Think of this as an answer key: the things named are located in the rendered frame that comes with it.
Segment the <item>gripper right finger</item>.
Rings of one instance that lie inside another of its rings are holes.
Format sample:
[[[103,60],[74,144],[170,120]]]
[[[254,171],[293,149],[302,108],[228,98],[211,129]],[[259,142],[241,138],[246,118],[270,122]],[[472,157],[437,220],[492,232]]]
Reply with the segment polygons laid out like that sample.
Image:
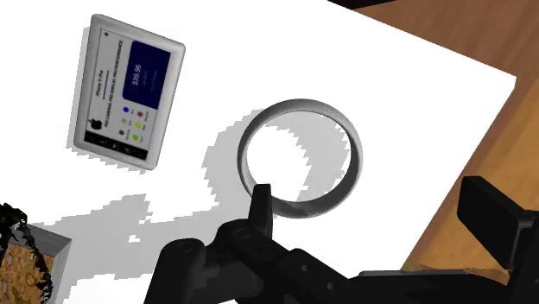
[[[539,211],[523,209],[481,176],[465,176],[457,217],[510,271],[507,304],[539,304]]]

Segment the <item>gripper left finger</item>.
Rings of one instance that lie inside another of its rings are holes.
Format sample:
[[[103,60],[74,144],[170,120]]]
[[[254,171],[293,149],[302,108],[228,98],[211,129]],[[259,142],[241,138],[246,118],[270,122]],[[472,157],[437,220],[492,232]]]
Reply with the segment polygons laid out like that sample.
[[[301,249],[272,238],[270,185],[254,188],[249,216],[222,224],[204,245],[166,244],[143,304],[350,304],[350,282]]]

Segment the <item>black jagged plant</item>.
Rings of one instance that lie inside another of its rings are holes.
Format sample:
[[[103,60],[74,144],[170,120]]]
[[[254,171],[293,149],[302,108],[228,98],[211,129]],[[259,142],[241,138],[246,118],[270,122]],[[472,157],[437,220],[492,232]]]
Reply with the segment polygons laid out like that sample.
[[[24,244],[30,248],[31,253],[35,256],[35,268],[41,274],[41,278],[36,283],[36,287],[41,291],[40,304],[48,304],[52,296],[54,284],[48,266],[46,265],[45,257],[35,245],[35,238],[28,226],[28,216],[20,209],[14,208],[8,203],[2,203],[0,204],[0,263],[8,249],[10,240],[12,238],[16,241],[18,240],[13,230],[19,231],[22,234]]]

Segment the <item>grey tablet with lit screen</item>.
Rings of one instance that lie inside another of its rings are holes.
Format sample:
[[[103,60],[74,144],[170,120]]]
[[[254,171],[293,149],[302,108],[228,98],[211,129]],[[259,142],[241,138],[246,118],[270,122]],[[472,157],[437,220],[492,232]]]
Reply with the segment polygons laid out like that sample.
[[[154,169],[185,52],[178,41],[93,15],[74,146]]]

